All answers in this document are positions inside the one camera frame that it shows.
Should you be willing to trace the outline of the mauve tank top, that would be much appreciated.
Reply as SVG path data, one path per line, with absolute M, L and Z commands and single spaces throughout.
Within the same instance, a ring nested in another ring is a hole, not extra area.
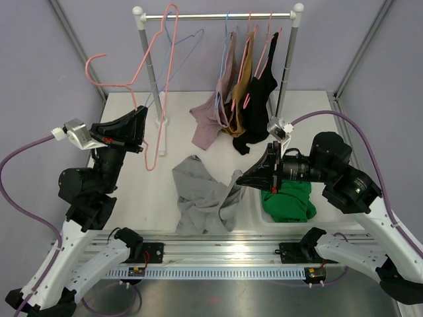
M 202 150 L 207 150 L 217 139 L 218 133 L 229 125 L 224 104 L 238 75 L 235 57 L 236 42 L 237 33 L 233 31 L 229 39 L 223 74 L 217 81 L 215 92 L 205 103 L 189 110 L 197 123 L 192 143 Z

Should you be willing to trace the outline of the green tank top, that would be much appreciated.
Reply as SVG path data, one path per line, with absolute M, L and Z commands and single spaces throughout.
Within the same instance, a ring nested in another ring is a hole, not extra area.
M 306 223 L 317 215 L 311 192 L 310 182 L 284 181 L 275 194 L 261 191 L 263 210 L 275 223 Z

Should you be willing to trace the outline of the grey tank top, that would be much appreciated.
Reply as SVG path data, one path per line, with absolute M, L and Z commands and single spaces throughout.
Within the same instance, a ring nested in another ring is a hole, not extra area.
M 238 185 L 242 176 L 235 170 L 229 184 L 218 182 L 202 160 L 191 155 L 172 169 L 181 218 L 176 233 L 184 236 L 227 234 L 236 225 L 236 214 L 245 187 Z

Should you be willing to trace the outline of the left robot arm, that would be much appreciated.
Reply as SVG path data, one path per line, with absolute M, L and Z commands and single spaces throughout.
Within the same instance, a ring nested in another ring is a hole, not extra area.
M 135 231 L 120 229 L 107 247 L 80 269 L 75 264 L 82 251 L 108 222 L 117 199 L 111 197 L 126 153 L 140 153 L 148 109 L 138 106 L 122 117 L 88 128 L 81 120 L 66 122 L 50 136 L 14 151 L 2 160 L 55 139 L 69 139 L 88 150 L 92 167 L 68 168 L 58 180 L 58 196 L 70 205 L 61 230 L 17 205 L 4 189 L 3 197 L 18 211 L 47 227 L 56 242 L 32 279 L 22 288 L 9 291 L 5 301 L 17 314 L 28 316 L 71 316 L 86 292 L 109 270 L 120 263 L 137 262 L 143 254 L 143 238 Z

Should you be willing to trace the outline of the brown tank top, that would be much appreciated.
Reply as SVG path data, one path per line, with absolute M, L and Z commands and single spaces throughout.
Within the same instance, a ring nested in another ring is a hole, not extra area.
M 243 115 L 241 110 L 247 96 L 252 75 L 252 51 L 254 48 L 254 32 L 249 34 L 245 44 L 245 56 L 242 61 L 241 74 L 239 80 L 231 91 L 231 100 L 224 105 L 228 127 L 222 131 L 234 138 L 241 136 L 245 131 L 243 125 Z

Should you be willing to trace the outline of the blue hanger of mauve top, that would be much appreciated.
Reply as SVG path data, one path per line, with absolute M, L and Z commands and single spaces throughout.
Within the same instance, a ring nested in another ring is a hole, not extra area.
M 219 111 L 223 110 L 229 91 L 232 89 L 235 75 L 237 74 L 237 63 L 235 59 L 235 46 L 237 41 L 237 31 L 227 32 L 227 20 L 231 13 L 225 17 L 225 46 L 221 59 L 221 68 L 217 80 L 214 96 L 210 99 L 211 117 L 219 121 Z

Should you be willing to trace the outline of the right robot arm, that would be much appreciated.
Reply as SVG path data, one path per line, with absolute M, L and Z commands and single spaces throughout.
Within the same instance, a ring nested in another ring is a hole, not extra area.
M 375 252 L 313 227 L 300 240 L 297 254 L 309 263 L 338 262 L 377 281 L 394 300 L 407 305 L 422 303 L 422 245 L 402 236 L 383 201 L 379 186 L 350 165 L 352 148 L 335 132 L 318 133 L 309 155 L 290 155 L 280 142 L 268 144 L 260 160 L 237 184 L 276 193 L 284 182 L 323 183 L 323 197 L 350 215 L 381 247 Z

